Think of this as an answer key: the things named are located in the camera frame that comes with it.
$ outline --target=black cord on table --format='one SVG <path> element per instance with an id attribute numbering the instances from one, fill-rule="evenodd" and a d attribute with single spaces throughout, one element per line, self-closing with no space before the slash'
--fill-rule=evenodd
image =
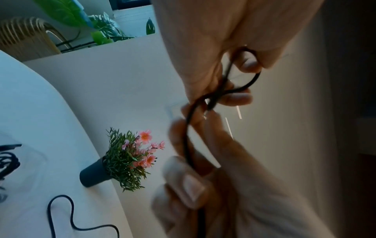
<path id="1" fill-rule="evenodd" d="M 189 148 L 188 148 L 188 126 L 189 126 L 189 123 L 191 122 L 191 119 L 192 119 L 192 116 L 195 112 L 195 110 L 197 109 L 197 107 L 199 107 L 204 101 L 205 99 L 210 99 L 210 102 L 208 104 L 208 111 L 212 110 L 215 105 L 217 104 L 218 100 L 226 95 L 226 94 L 230 94 L 230 93 L 238 93 L 238 92 L 242 92 L 244 91 L 245 89 L 249 88 L 252 84 L 254 84 L 257 79 L 259 78 L 260 76 L 260 73 L 257 73 L 253 79 L 247 83 L 246 85 L 242 86 L 242 87 L 239 87 L 239 88 L 235 88 L 235 89 L 231 89 L 231 90 L 225 90 L 225 87 L 226 87 L 226 84 L 228 82 L 228 76 L 230 74 L 230 71 L 231 71 L 231 67 L 234 63 L 234 61 L 243 53 L 243 52 L 250 52 L 252 53 L 254 56 L 256 56 L 256 52 L 253 51 L 253 50 L 250 50 L 246 47 L 242 47 L 240 48 L 238 51 L 235 52 L 233 58 L 231 59 L 230 63 L 228 64 L 227 66 L 227 69 L 226 69 L 226 72 L 225 72 L 225 75 L 223 76 L 222 78 L 222 83 L 218 86 L 217 90 L 212 92 L 212 93 L 208 93 L 208 94 L 205 94 L 204 96 L 201 96 L 199 99 L 197 99 L 192 107 L 191 107 L 191 110 L 189 111 L 188 115 L 187 115 L 187 118 L 186 118 L 186 128 L 185 128 L 185 136 L 183 138 L 183 145 L 184 145 L 184 154 L 185 154 L 185 158 L 187 160 L 187 163 L 192 167 L 192 168 L 195 168 L 195 165 L 193 163 L 193 160 L 192 160 L 192 157 L 191 157 L 191 154 L 189 152 Z M 198 210 L 198 218 L 197 218 L 197 238 L 204 238 L 206 236 L 206 222 L 205 222 L 205 209 L 204 208 L 200 208 Z"/>
<path id="2" fill-rule="evenodd" d="M 50 230 L 51 230 L 51 236 L 52 238 L 56 238 L 56 233 L 55 233 L 55 228 L 54 228 L 54 223 L 52 222 L 52 215 L 51 215 L 51 205 L 52 205 L 52 202 L 57 199 L 57 198 L 66 198 L 70 201 L 70 204 L 72 206 L 72 211 L 70 213 L 70 225 L 72 226 L 72 228 L 76 231 L 92 231 L 92 230 L 95 230 L 95 229 L 99 229 L 99 228 L 103 228 L 103 227 L 112 227 L 116 230 L 116 233 L 117 233 L 117 238 L 120 238 L 120 233 L 119 233 L 119 229 L 114 226 L 114 225 L 100 225 L 100 226 L 97 226 L 97 227 L 93 227 L 93 228 L 78 228 L 74 222 L 73 222 L 73 212 L 74 212 L 74 203 L 73 203 L 73 200 L 68 197 L 67 195 L 59 195 L 59 196 L 56 196 L 54 197 L 49 203 L 48 203 L 48 206 L 47 206 L 47 216 L 48 216 L 48 224 L 50 225 Z"/>

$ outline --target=large green leaf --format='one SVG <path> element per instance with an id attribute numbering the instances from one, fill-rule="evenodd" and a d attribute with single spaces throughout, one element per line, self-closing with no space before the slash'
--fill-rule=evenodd
<path id="1" fill-rule="evenodd" d="M 89 16 L 93 27 L 104 34 L 106 37 L 120 37 L 123 36 L 126 38 L 124 32 L 120 29 L 119 25 L 110 17 L 107 13 L 103 13 L 102 15 L 91 15 Z"/>
<path id="2" fill-rule="evenodd" d="M 34 0 L 47 15 L 62 24 L 79 27 L 91 25 L 82 5 L 77 0 Z"/>
<path id="3" fill-rule="evenodd" d="M 114 42 L 112 39 L 103 36 L 103 33 L 100 31 L 92 32 L 91 37 L 93 38 L 94 42 L 97 43 L 97 45 L 104 45 Z"/>
<path id="4" fill-rule="evenodd" d="M 155 33 L 155 26 L 153 21 L 149 18 L 148 22 L 146 23 L 146 35 L 154 34 Z"/>

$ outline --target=table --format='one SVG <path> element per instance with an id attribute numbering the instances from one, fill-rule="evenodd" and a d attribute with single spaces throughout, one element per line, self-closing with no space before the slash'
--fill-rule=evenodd
<path id="1" fill-rule="evenodd" d="M 18 169 L 32 164 L 30 160 L 37 161 L 33 176 L 24 180 L 32 184 L 22 189 L 25 195 L 9 196 L 0 203 L 1 237 L 50 237 L 47 204 L 53 197 L 66 194 L 75 203 L 74 222 L 78 227 L 114 224 L 121 237 L 132 238 L 111 181 L 89 189 L 79 181 L 79 172 L 99 155 L 65 100 L 40 75 L 2 51 L 0 62 L 0 139 L 11 138 L 31 151 L 29 155 L 33 156 L 20 158 L 23 160 Z M 11 181 L 17 170 L 4 183 Z M 53 203 L 57 237 L 116 237 L 110 228 L 73 231 L 70 209 L 67 200 Z"/>

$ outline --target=human hand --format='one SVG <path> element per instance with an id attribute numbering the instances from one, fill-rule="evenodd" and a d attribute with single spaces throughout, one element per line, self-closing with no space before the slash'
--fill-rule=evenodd
<path id="1" fill-rule="evenodd" d="M 256 51 L 235 61 L 245 73 L 271 67 L 287 43 L 315 15 L 324 0 L 153 0 L 158 26 L 190 102 L 213 92 L 222 76 L 223 54 L 245 45 Z M 245 105 L 249 92 L 219 103 Z"/>
<path id="2" fill-rule="evenodd" d="M 152 200 L 152 210 L 169 238 L 195 238 L 201 207 L 209 238 L 334 237 L 304 199 L 224 131 L 217 113 L 208 112 L 204 120 L 202 111 L 196 111 L 191 125 L 221 167 L 214 167 L 189 142 L 193 170 L 182 157 L 186 122 L 181 119 L 172 124 L 169 137 L 179 156 L 164 166 L 166 184 Z"/>

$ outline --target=flower pot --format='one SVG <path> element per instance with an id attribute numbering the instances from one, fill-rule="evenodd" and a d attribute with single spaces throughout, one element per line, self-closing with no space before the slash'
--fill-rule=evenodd
<path id="1" fill-rule="evenodd" d="M 80 181 L 82 185 L 85 187 L 91 187 L 111 179 L 111 176 L 104 169 L 102 161 L 103 158 L 100 158 L 97 162 L 80 172 Z"/>

